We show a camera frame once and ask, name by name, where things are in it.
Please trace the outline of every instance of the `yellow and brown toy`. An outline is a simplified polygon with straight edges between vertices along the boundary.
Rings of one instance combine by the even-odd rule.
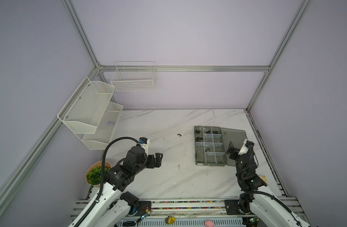
[[[173,224],[175,222],[175,218],[172,216],[168,216],[165,220],[166,224]]]

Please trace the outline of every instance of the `potted plant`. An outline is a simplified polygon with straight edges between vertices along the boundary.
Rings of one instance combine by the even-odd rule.
[[[105,166],[105,174],[107,174],[110,168],[112,168],[112,166],[107,161],[105,162],[104,166]],[[94,187],[100,187],[101,170],[102,170],[102,161],[95,162],[93,165],[91,165],[85,174],[86,182]]]

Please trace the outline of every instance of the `marble tabletop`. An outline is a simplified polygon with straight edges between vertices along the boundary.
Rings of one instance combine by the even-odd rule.
[[[113,139],[129,136],[150,139],[149,154],[163,153],[162,166],[145,169],[126,191],[141,199],[234,197],[242,192],[234,166],[195,165],[194,126],[219,126],[245,130],[255,143],[258,175],[265,175],[269,188],[281,196],[263,152],[242,109],[124,110]],[[135,143],[121,140],[108,150],[106,161],[115,165]]]

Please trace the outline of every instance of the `plant pot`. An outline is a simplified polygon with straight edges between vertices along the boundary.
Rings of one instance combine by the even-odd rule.
[[[89,185],[91,185],[91,184],[90,184],[90,182],[89,182],[89,179],[86,177],[86,175],[88,175],[88,173],[89,173],[92,169],[94,169],[95,167],[97,167],[97,166],[102,166],[102,161],[95,162],[95,163],[94,163],[93,165],[91,165],[91,166],[89,167],[89,169],[86,171],[85,180],[86,180],[86,182],[87,182]],[[105,167],[112,168],[112,165],[110,165],[109,162],[105,161]],[[100,184],[96,184],[96,185],[93,185],[93,186],[94,186],[94,187],[100,187]]]

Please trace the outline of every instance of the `green succulent plant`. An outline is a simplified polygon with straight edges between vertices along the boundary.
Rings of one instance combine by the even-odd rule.
[[[97,185],[100,184],[100,172],[102,170],[101,166],[97,166],[94,169],[92,169],[86,177],[89,179],[89,183],[91,185]],[[105,175],[107,175],[109,168],[105,167]]]

